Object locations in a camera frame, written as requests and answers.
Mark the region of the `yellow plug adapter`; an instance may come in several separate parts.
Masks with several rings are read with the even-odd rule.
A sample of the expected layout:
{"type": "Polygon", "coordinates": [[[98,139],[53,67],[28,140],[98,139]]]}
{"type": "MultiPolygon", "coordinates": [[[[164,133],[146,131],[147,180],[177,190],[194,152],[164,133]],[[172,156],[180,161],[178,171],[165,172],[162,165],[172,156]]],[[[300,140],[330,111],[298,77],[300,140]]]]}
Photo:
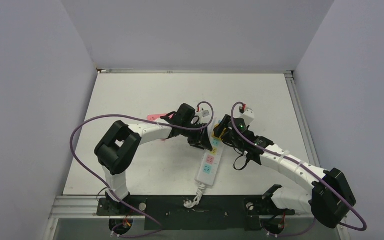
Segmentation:
{"type": "Polygon", "coordinates": [[[212,132],[212,137],[215,139],[221,139],[222,136],[225,134],[227,128],[226,127],[215,127],[212,132]]]}

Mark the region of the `pink triangular plug adapter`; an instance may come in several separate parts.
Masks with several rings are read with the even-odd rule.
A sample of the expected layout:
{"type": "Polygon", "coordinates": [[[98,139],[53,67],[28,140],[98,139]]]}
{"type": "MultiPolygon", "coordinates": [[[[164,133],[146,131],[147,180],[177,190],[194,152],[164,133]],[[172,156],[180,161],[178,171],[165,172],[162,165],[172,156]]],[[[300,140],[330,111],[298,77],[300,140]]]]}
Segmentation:
{"type": "Polygon", "coordinates": [[[166,116],[166,113],[160,113],[160,114],[150,114],[146,117],[148,121],[156,121],[158,119],[161,119],[162,117],[166,116]]]}

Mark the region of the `white power strip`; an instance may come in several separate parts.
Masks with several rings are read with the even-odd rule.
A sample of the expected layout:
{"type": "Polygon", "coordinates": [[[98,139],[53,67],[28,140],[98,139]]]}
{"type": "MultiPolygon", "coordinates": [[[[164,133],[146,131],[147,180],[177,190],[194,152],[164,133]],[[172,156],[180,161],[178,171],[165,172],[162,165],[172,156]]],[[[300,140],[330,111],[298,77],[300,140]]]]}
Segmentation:
{"type": "Polygon", "coordinates": [[[212,150],[206,150],[204,152],[199,170],[195,176],[195,181],[199,185],[205,185],[206,187],[212,187],[214,185],[225,149],[222,140],[214,137],[214,128],[220,122],[221,120],[216,117],[211,124],[212,132],[209,134],[209,140],[212,150]]]}

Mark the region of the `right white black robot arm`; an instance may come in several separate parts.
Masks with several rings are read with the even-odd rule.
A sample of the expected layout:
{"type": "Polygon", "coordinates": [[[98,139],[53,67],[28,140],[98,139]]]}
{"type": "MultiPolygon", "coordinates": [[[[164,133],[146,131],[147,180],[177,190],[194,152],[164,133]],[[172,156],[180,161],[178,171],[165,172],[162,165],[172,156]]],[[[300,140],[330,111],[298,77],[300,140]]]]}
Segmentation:
{"type": "Polygon", "coordinates": [[[269,214],[279,210],[312,214],[325,227],[334,229],[354,207],[356,199],[342,171],[326,170],[300,160],[272,140],[248,129],[243,118],[225,115],[215,125],[213,136],[246,156],[246,162],[277,171],[301,187],[287,189],[277,184],[262,195],[269,214]]]}

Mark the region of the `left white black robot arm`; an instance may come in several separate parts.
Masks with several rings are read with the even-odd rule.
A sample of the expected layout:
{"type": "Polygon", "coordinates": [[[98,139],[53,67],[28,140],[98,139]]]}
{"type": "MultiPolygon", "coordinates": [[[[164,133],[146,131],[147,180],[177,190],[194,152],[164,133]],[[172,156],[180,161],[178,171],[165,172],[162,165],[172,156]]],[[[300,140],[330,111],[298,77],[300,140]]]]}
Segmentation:
{"type": "Polygon", "coordinates": [[[195,108],[183,103],[177,111],[162,116],[161,122],[126,124],[118,120],[113,123],[94,150],[109,184],[106,197],[111,200],[111,211],[116,215],[123,215],[128,211],[129,201],[126,197],[130,193],[126,170],[139,146],[183,136],[190,146],[212,151],[208,125],[201,122],[203,118],[195,108]]]}

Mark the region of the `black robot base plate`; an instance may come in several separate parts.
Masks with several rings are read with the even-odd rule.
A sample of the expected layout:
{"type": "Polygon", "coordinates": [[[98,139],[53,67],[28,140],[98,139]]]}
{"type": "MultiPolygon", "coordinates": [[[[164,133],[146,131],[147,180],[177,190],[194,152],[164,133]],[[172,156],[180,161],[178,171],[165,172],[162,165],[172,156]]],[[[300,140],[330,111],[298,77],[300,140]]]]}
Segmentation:
{"type": "Polygon", "coordinates": [[[273,217],[293,216],[294,210],[279,209],[271,200],[260,195],[207,195],[194,208],[185,208],[189,195],[130,195],[125,201],[139,208],[145,205],[146,218],[121,203],[100,198],[98,216],[110,218],[111,226],[122,219],[142,222],[146,231],[151,230],[227,230],[244,229],[257,231],[261,221],[273,217]]]}

